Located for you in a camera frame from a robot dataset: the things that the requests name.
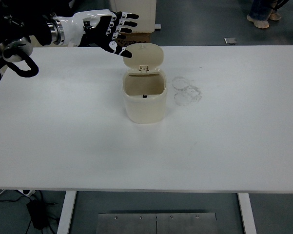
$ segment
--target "black power adapter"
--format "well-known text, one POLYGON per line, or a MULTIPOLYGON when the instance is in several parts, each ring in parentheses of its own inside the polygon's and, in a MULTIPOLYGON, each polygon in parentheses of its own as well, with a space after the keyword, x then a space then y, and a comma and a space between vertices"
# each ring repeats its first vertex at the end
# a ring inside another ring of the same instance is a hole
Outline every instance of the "black power adapter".
POLYGON ((29 211, 34 228, 42 230, 48 226, 48 216, 45 205, 43 203, 37 200, 32 200, 27 204, 27 209, 29 211))

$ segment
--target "jeans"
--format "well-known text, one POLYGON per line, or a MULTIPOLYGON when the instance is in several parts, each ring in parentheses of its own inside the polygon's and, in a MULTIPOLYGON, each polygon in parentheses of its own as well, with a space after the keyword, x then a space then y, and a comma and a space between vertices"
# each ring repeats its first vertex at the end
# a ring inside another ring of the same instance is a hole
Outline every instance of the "jeans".
POLYGON ((275 7, 277 0, 254 0, 249 16, 254 20, 267 21, 270 14, 276 13, 271 7, 275 7))

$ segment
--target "electrical outlet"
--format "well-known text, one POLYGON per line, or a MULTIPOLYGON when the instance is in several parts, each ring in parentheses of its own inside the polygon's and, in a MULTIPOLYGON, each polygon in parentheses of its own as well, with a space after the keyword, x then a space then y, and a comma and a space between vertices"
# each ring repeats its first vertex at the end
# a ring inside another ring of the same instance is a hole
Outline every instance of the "electrical outlet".
POLYGON ((36 190, 20 190, 20 189, 18 189, 18 191, 27 197, 30 197, 32 194, 36 192, 36 190))

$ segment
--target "cream plastic container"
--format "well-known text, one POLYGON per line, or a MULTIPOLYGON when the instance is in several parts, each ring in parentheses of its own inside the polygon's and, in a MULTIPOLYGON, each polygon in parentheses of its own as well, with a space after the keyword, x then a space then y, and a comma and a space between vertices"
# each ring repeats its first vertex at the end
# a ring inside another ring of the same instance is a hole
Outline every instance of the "cream plastic container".
POLYGON ((167 79, 158 68, 164 59, 162 49, 151 43, 126 47, 132 58, 123 58, 130 67, 122 79, 122 93, 128 117, 136 123, 155 123, 163 119, 167 99, 167 79))

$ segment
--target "bin hinge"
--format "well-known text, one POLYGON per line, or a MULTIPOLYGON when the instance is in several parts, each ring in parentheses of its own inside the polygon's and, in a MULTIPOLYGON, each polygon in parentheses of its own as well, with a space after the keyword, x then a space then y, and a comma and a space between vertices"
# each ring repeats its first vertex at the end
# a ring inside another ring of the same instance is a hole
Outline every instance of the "bin hinge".
POLYGON ((138 70, 141 71, 149 71, 150 69, 148 68, 148 65, 140 65, 138 70))

